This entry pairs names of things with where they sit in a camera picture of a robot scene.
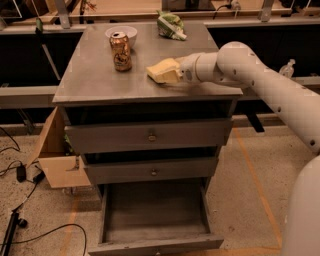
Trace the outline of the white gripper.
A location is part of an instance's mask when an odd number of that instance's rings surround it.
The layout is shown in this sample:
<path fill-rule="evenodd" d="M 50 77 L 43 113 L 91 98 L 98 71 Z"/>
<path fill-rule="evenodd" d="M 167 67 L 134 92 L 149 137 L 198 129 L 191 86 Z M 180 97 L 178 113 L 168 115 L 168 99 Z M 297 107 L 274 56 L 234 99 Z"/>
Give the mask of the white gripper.
<path fill-rule="evenodd" d="M 203 71 L 201 63 L 202 53 L 194 53 L 185 57 L 167 58 L 159 62 L 160 66 L 164 68 L 180 67 L 180 73 L 171 70 L 165 73 L 157 74 L 154 78 L 156 83 L 178 83 L 181 80 L 189 83 L 201 82 L 201 72 Z"/>

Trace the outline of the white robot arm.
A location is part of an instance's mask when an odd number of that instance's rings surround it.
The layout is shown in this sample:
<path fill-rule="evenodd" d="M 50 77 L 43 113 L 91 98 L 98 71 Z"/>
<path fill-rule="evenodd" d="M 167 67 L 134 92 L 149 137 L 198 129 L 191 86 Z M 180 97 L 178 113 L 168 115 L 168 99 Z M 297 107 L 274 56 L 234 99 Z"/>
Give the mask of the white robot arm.
<path fill-rule="evenodd" d="M 281 256 L 320 256 L 320 95 L 268 68 L 241 42 L 229 42 L 213 53 L 165 59 L 148 75 L 160 84 L 249 87 L 317 154 L 294 184 Z"/>

